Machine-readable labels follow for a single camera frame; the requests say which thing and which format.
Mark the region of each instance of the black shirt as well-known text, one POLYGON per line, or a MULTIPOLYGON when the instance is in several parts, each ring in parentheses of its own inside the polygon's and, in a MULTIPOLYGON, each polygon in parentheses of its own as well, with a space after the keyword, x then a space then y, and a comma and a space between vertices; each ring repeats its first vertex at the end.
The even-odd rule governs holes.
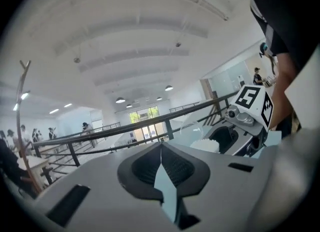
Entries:
POLYGON ((262 82, 256 82, 256 80, 262 81, 262 78, 261 78, 261 76, 259 74, 254 74, 253 84, 256 85, 256 86, 263 86, 264 85, 262 82))
POLYGON ((271 55, 290 53, 298 72, 320 39, 319 0, 251 0, 271 55))

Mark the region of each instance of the white table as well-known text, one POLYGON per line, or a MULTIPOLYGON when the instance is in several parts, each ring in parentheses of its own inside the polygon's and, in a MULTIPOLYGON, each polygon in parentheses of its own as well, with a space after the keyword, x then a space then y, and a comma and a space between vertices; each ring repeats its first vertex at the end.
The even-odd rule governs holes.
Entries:
MULTIPOLYGON (((27 155, 26 159, 28 159, 29 161, 31 172, 37 184, 40 186, 40 188, 44 189, 45 184, 42 180, 41 173, 43 172, 42 168, 46 167, 49 164, 49 160, 31 155, 27 155)), ((18 158, 17 163, 19 165, 19 168, 25 171, 27 170, 25 162, 22 158, 18 158)))

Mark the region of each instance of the black slot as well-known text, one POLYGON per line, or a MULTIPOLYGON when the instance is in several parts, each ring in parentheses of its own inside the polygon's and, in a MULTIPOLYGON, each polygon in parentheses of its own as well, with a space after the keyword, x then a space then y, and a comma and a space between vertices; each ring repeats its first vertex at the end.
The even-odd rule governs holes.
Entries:
POLYGON ((65 227, 87 196, 90 188, 75 185, 46 215, 50 220, 65 227))
POLYGON ((236 163, 236 162, 232 162, 228 166, 231 168, 240 170, 240 171, 247 172, 247 173, 251 173, 252 169, 254 168, 253 166, 249 166, 249 165, 245 165, 245 164, 241 164, 241 163, 236 163))

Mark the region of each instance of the ceiling light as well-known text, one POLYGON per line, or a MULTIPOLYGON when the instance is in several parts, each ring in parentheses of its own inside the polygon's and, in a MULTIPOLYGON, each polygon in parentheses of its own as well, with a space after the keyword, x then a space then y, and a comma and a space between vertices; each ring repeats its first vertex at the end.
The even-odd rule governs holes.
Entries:
POLYGON ((122 102, 125 102, 125 101, 126 100, 124 98, 119 97, 119 98, 116 99, 115 103, 122 103, 122 102))
POLYGON ((173 89, 173 87, 171 85, 168 85, 164 90, 165 91, 171 91, 173 89))
POLYGON ((21 95, 21 99, 24 100, 28 95, 29 95, 29 93, 25 92, 24 94, 21 95))
POLYGON ((53 114, 53 113, 57 112, 58 110, 59 110, 58 108, 55 110, 52 110, 51 112, 49 112, 49 114, 53 114))

